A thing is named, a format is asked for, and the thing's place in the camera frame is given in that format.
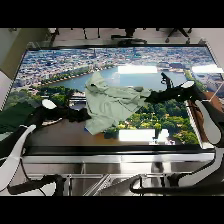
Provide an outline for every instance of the white floor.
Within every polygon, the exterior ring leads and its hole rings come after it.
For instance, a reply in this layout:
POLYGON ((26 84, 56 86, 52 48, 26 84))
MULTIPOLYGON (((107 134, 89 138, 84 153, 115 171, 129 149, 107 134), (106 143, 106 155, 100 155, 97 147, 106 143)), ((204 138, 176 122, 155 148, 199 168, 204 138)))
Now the white floor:
MULTIPOLYGON (((138 28, 134 33, 134 37, 142 39, 167 37, 170 30, 169 28, 161 28, 160 31, 156 31, 155 28, 147 28, 146 30, 138 28)), ((59 32, 60 35, 56 36, 56 41, 84 39, 82 28, 73 28, 73 30, 70 28, 59 28, 59 32)), ((110 36, 113 34, 125 35, 125 31, 117 28, 100 28, 101 39, 110 39, 110 36)), ((86 28, 86 35, 88 39, 96 39, 98 36, 97 28, 86 28)), ((182 36, 182 34, 176 32, 174 36, 182 36)), ((220 66, 224 69, 224 28, 193 28, 189 36, 192 38, 205 38, 209 42, 220 66)))

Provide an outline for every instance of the lake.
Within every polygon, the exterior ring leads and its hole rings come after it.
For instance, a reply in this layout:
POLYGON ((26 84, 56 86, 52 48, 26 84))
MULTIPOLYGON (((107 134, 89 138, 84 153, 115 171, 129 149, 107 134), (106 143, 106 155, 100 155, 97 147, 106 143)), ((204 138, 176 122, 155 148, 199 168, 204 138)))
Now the lake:
MULTIPOLYGON (((166 90, 166 85, 162 84, 161 72, 153 74, 118 74, 118 68, 111 68, 100 71, 109 86, 143 86, 155 91, 166 90)), ((174 86, 186 82, 184 73, 164 72, 172 81, 174 86)), ((85 90, 85 83, 93 73, 80 77, 68 79, 50 84, 50 86, 64 86, 74 88, 80 91, 85 90)))

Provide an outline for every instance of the printed city photo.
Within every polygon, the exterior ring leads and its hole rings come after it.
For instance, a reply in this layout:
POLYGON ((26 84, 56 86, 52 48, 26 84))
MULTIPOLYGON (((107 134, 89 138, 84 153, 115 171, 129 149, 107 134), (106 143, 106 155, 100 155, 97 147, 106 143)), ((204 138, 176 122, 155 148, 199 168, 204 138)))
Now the printed city photo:
MULTIPOLYGON (((147 91, 156 92, 167 89, 166 83, 162 81, 163 73, 172 81, 173 87, 190 80, 202 92, 218 90, 216 95, 224 105, 221 74, 218 70, 214 73, 214 70, 209 69, 198 72, 200 66, 215 66, 207 47, 96 47, 27 51, 3 112, 21 102, 37 107, 43 99, 50 99, 56 105, 63 105, 68 99, 70 108, 85 108, 86 83, 96 72, 108 86, 143 87, 147 91)), ((20 116, 15 119, 29 112, 27 107, 26 112, 20 111, 20 116)), ((15 119, 9 119, 8 124, 0 127, 0 132, 13 131, 14 124, 18 123, 15 119)), ((85 124, 77 127, 83 135, 91 135, 85 124)), ((116 145, 119 140, 123 141, 122 144, 130 144, 132 141, 142 141, 141 144, 148 145, 199 144, 185 103, 175 99, 147 103, 126 120, 102 130, 96 136, 99 145, 116 145)), ((77 144, 88 144, 88 140, 77 144)))

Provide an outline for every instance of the garment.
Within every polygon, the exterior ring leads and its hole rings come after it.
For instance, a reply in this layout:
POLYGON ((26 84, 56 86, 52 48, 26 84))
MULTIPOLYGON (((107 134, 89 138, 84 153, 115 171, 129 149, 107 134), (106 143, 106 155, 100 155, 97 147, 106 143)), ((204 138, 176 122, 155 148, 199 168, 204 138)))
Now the garment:
POLYGON ((86 129, 95 135, 119 121, 125 121, 133 113, 146 105, 145 99, 151 91, 143 87, 108 86, 99 72, 87 80, 86 106, 91 119, 86 121, 86 129))

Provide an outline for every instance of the chair wheel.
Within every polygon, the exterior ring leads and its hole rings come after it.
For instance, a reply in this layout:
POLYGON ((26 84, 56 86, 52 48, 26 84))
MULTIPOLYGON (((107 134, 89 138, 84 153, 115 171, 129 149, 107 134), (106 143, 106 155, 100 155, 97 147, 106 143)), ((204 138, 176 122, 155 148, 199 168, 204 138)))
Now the chair wheel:
POLYGON ((186 41, 186 44, 190 44, 190 38, 188 38, 188 40, 186 41))

